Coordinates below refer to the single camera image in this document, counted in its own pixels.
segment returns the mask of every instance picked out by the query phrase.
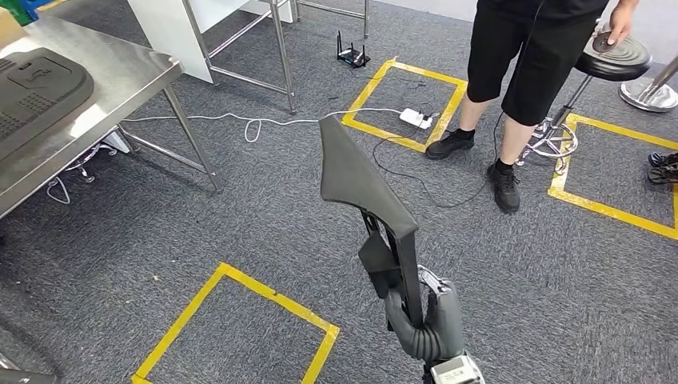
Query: yellow tape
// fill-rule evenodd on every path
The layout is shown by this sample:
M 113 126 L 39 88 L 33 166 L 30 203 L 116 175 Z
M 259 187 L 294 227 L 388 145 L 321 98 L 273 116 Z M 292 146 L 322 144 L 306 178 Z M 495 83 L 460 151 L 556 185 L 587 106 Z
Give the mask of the yellow tape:
M 309 370 L 306 371 L 304 378 L 301 380 L 301 384 L 312 384 L 316 381 L 317 376 L 319 375 L 320 370 L 322 369 L 322 366 L 325 364 L 325 360 L 327 360 L 329 352 L 331 351 L 332 346 L 334 345 L 334 341 L 337 340 L 339 328 L 330 325 L 326 331 L 327 333 L 325 334 L 325 337 L 322 339 L 320 348 L 318 348 L 316 355 L 313 357 L 311 365 L 309 366 Z
M 578 122 L 590 126 L 595 126 L 597 128 L 601 128 L 602 130 L 607 130 L 616 134 L 622 134 L 630 138 L 642 140 L 644 142 L 650 142 L 658 146 L 665 146 L 673 150 L 678 150 L 678 142 L 672 142 L 670 140 L 658 138 L 656 136 L 651 136 L 649 134 L 643 134 L 641 132 L 636 132 L 634 130 L 630 130 L 621 126 L 614 126 L 613 124 L 602 122 L 600 120 L 585 118 L 583 116 L 579 116 L 576 114 L 571 114 L 568 116 L 567 124 L 572 131 L 575 131 Z M 565 142 L 561 142 L 560 150 L 563 152 L 565 152 L 564 146 Z M 678 239 L 678 186 L 673 186 L 672 195 L 673 195 L 674 227 L 671 228 L 670 226 L 665 226 L 659 224 L 658 222 L 653 222 L 652 220 L 648 220 L 646 218 L 630 214 L 629 212 L 624 212 L 622 210 L 618 210 L 617 208 L 606 206 L 605 204 L 594 202 L 592 200 L 588 200 L 587 198 L 582 198 L 581 196 L 565 192 L 564 188 L 565 182 L 567 181 L 568 178 L 570 157 L 561 159 L 561 161 L 565 161 L 564 172 L 563 174 L 556 174 L 555 172 L 553 173 L 551 187 L 548 189 L 548 194 L 550 196 L 558 198 L 564 202 L 569 202 L 576 206 L 580 206 L 587 210 L 592 210 L 593 212 L 604 214 L 605 216 L 608 216 L 610 218 L 615 218 L 617 220 L 621 220 L 622 222 L 638 226 L 640 228 L 649 230 L 656 234 L 661 234 L 662 236 L 666 236 L 668 238 Z
M 142 366 L 139 367 L 136 373 L 139 378 L 148 376 L 150 370 L 153 369 L 158 360 L 160 360 L 160 357 L 167 351 L 167 347 L 174 342 L 181 330 L 186 326 L 186 323 L 188 323 L 193 314 L 195 314 L 197 308 L 205 301 L 209 292 L 217 285 L 222 275 L 221 271 L 217 269 L 212 276 L 209 277 L 207 283 L 197 292 L 195 297 L 193 297 L 193 300 L 190 301 L 189 305 L 181 312 L 165 336 L 163 336 L 160 342 L 155 346 L 153 352 L 149 354 L 148 358 L 142 363 Z
M 209 292 L 214 289 L 214 287 L 224 276 L 232 278 L 253 292 L 256 292 L 257 294 L 260 294 L 261 296 L 276 302 L 286 310 L 292 312 L 300 318 L 303 318 L 307 322 L 310 322 L 325 332 L 322 343 L 320 344 L 315 356 L 313 356 L 313 360 L 311 361 L 304 378 L 301 380 L 302 384 L 312 384 L 315 382 L 323 365 L 325 364 L 325 360 L 327 360 L 327 357 L 329 356 L 329 352 L 331 351 L 334 342 L 337 340 L 339 328 L 326 322 L 311 310 L 306 309 L 294 300 L 286 297 L 283 294 L 279 294 L 270 287 L 264 285 L 254 278 L 251 278 L 250 276 L 247 276 L 246 274 L 243 274 L 240 270 L 237 270 L 223 262 L 219 264 L 219 267 L 217 267 L 217 270 L 214 271 L 207 283 L 197 292 L 195 297 L 193 297 L 193 300 L 191 300 L 189 305 L 181 312 L 165 336 L 162 337 L 160 342 L 155 346 L 153 351 L 142 363 L 142 366 L 140 366 L 137 372 L 132 375 L 132 384 L 153 384 L 146 380 L 146 376 L 148 376 L 149 372 L 153 369 L 158 360 L 160 360 L 162 355 L 167 351 L 167 348 L 170 346 L 170 344 L 172 344 L 172 342 L 177 338 L 186 323 L 190 320 L 193 314 L 195 314 L 197 308 L 202 304 L 202 302 L 205 301 L 205 298 Z
M 391 142 L 400 144 L 401 146 L 405 146 L 411 150 L 423 153 L 426 151 L 426 147 L 429 146 L 430 143 L 440 139 L 442 134 L 445 132 L 445 129 L 449 125 L 450 120 L 452 120 L 452 116 L 457 111 L 457 107 L 461 102 L 461 98 L 464 96 L 464 93 L 466 92 L 467 82 L 465 82 L 464 80 L 460 80 L 458 78 L 450 77 L 446 74 L 439 74 L 437 72 L 433 72 L 432 70 L 425 70 L 422 68 L 417 68 L 415 66 L 403 64 L 401 62 L 397 62 L 395 58 L 392 58 L 390 60 L 387 60 L 381 66 L 381 68 L 379 68 L 374 77 L 370 79 L 370 81 L 367 83 L 362 92 L 358 95 L 353 104 L 351 104 L 351 107 L 349 108 L 350 110 L 357 110 L 363 107 L 365 102 L 367 102 L 369 96 L 372 94 L 372 92 L 374 92 L 374 90 L 377 88 L 381 80 L 386 75 L 386 72 L 391 67 L 399 68 L 401 70 L 407 70 L 408 72 L 420 74 L 422 76 L 426 76 L 429 78 L 434 78 L 442 82 L 449 82 L 456 86 L 456 89 L 454 90 L 452 97 L 450 98 L 447 106 L 445 107 L 440 118 L 438 119 L 438 123 L 436 124 L 435 128 L 433 128 L 433 130 L 431 131 L 431 134 L 429 135 L 429 138 L 426 140 L 426 143 L 416 142 L 411 138 L 403 138 L 399 134 L 393 134 L 391 132 L 382 130 L 375 126 L 359 122 L 355 119 L 357 112 L 346 114 L 344 118 L 341 120 L 341 123 L 344 124 L 345 126 L 350 126 L 357 130 L 362 130 L 363 132 L 366 132 L 373 136 L 377 136 L 378 138 L 383 138 Z
M 48 10 L 50 8 L 54 8 L 58 6 L 59 4 L 62 4 L 63 2 L 67 2 L 68 0 L 55 0 L 53 2 L 47 3 L 44 6 L 39 6 L 38 10 L 43 12 L 44 10 Z

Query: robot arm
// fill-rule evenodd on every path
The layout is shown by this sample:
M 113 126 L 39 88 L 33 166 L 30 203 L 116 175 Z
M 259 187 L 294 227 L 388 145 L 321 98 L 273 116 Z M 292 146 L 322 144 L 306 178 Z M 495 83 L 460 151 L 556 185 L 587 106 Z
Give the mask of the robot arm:
M 429 307 L 423 327 L 416 328 L 402 310 L 401 296 L 389 290 L 386 317 L 403 350 L 426 362 L 425 382 L 485 384 L 476 363 L 466 354 L 461 310 L 454 285 L 418 266 L 420 282 L 429 288 Z
M 449 360 L 464 353 L 464 335 L 461 329 L 461 311 L 457 292 L 451 282 L 437 279 L 429 270 L 419 266 L 422 274 L 431 276 L 435 286 L 429 286 L 429 308 L 423 328 L 417 329 L 402 310 L 401 296 L 390 290 L 385 299 L 386 316 L 405 352 L 425 362 Z

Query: black padded seat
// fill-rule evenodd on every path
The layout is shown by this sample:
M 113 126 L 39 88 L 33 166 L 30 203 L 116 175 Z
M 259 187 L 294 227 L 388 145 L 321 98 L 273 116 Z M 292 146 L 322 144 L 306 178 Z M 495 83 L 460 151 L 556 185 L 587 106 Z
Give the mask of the black padded seat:
M 374 214 L 396 238 L 419 229 L 377 168 L 356 147 L 337 118 L 320 120 L 322 180 L 320 195 Z
M 584 53 L 575 65 L 585 74 L 610 82 L 626 82 L 639 78 L 650 69 L 650 51 L 642 42 L 630 36 L 604 54 L 593 50 L 592 42 L 593 37 L 586 43 Z

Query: stainless steel table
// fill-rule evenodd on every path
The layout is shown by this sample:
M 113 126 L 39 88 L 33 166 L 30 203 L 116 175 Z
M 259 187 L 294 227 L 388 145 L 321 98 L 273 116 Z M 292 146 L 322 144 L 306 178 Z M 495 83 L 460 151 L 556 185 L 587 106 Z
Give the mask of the stainless steel table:
M 200 163 L 128 132 L 122 133 L 132 142 L 206 173 L 214 187 L 221 190 L 221 180 L 207 160 L 177 96 L 170 88 L 170 83 L 182 73 L 178 60 L 56 18 L 40 19 L 24 29 L 28 35 L 1 49 L 0 58 L 13 52 L 45 47 L 82 64 L 94 78 L 94 93 L 82 108 L 0 159 L 0 218 L 90 147 L 115 130 L 121 130 L 117 124 L 161 90 Z

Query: black cable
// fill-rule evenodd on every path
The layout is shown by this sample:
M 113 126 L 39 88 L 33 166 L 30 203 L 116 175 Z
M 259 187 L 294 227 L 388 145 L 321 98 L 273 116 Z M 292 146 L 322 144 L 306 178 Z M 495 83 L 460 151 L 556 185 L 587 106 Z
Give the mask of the black cable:
M 520 68 L 521 68 L 522 65 L 523 65 L 524 53 L 525 53 L 525 51 L 526 51 L 527 48 L 528 48 L 528 45 L 529 45 L 529 43 L 530 43 L 530 40 L 532 39 L 532 33 L 534 33 L 534 28 L 535 28 L 535 25 L 536 25 L 536 18 L 537 18 L 537 16 L 539 16 L 539 12 L 541 11 L 541 7 L 544 5 L 545 1 L 546 1 L 546 0 L 541 0 L 539 6 L 536 8 L 536 12 L 535 12 L 535 14 L 534 14 L 534 19 L 532 20 L 532 26 L 530 27 L 530 31 L 529 31 L 529 34 L 528 34 L 528 38 L 525 40 L 525 44 L 523 44 L 523 47 L 522 47 L 522 49 L 521 49 L 521 50 L 522 50 L 522 53 L 521 53 L 521 55 L 520 55 L 520 58 L 518 59 L 518 63 L 516 64 L 516 69 L 515 69 L 515 71 L 514 71 L 514 73 L 516 74 L 516 77 L 513 79 L 513 82 L 514 82 L 514 83 L 518 83 L 518 78 L 520 78 Z M 354 77 L 359 78 L 358 76 L 356 76 L 356 75 L 353 73 L 352 70 L 351 70 L 351 74 L 352 74 Z M 372 80 L 377 80 L 377 79 L 383 78 L 384 76 L 381 76 L 380 78 L 370 78 L 370 79 L 372 79 Z M 400 80 L 402 80 L 402 81 L 406 81 L 406 82 L 417 82 L 417 81 L 418 81 L 418 82 L 421 82 L 421 80 L 410 80 L 410 79 L 406 79 L 406 78 L 398 78 L 398 79 L 400 79 Z M 498 152 L 497 152 L 497 128 L 499 128 L 499 123 L 501 122 L 501 118 L 502 118 L 503 116 L 504 116 L 504 111 L 502 110 L 501 113 L 499 114 L 499 118 L 497 119 L 497 123 L 494 125 L 494 129 L 493 129 L 494 158 L 495 158 L 495 162 L 493 163 L 493 167 L 496 166 L 496 164 L 497 164 L 497 158 L 498 158 Z M 416 133 L 416 131 L 414 131 L 412 134 L 410 134 L 410 135 L 409 135 L 408 137 L 406 137 L 406 138 L 411 138 L 411 137 L 414 135 L 414 133 Z M 424 182 L 424 180 L 421 180 L 421 179 L 418 178 L 417 176 L 412 176 L 411 174 L 405 174 L 405 173 L 401 173 L 401 172 L 396 172 L 396 171 L 390 170 L 389 168 L 387 168 L 387 167 L 385 167 L 385 166 L 383 166 L 382 164 L 379 163 L 379 160 L 377 159 L 377 148 L 378 148 L 382 143 L 384 143 L 384 142 L 386 142 L 386 141 L 391 141 L 391 139 L 399 138 L 399 137 L 400 137 L 400 136 L 392 136 L 392 137 L 390 137 L 390 138 L 383 138 L 383 139 L 381 139 L 381 140 L 380 140 L 377 144 L 375 144 L 375 146 L 372 148 L 372 159 L 373 159 L 374 162 L 377 164 L 377 166 L 378 166 L 380 169 L 384 170 L 385 172 L 388 172 L 388 173 L 390 173 L 390 174 L 395 174 L 396 176 L 401 176 L 401 177 L 404 177 L 404 178 L 411 178 L 412 180 L 417 180 L 417 181 L 421 184 L 421 186 L 424 188 L 424 192 L 426 193 L 426 196 L 429 198 L 429 200 L 431 200 L 431 202 L 433 203 L 434 206 L 436 206 L 436 207 L 438 207 L 438 208 L 444 208 L 444 209 L 457 208 L 458 206 L 462 206 L 462 205 L 464 205 L 465 203 L 470 202 L 471 200 L 473 200 L 477 195 L 479 195 L 479 194 L 482 192 L 482 190 L 485 188 L 485 186 L 487 186 L 488 181 L 489 181 L 489 178 L 485 178 L 485 181 L 483 182 L 483 185 L 482 185 L 480 188 L 478 188 L 478 190 L 477 190 L 474 194 L 472 194 L 469 198 L 466 198 L 464 201 L 458 202 L 458 203 L 455 203 L 455 204 L 450 204 L 450 205 L 449 205 L 449 204 L 440 204 L 439 202 L 436 201 L 435 198 L 433 198 L 433 196 L 432 196 L 431 193 L 429 192 L 429 188 L 426 186 L 426 183 Z

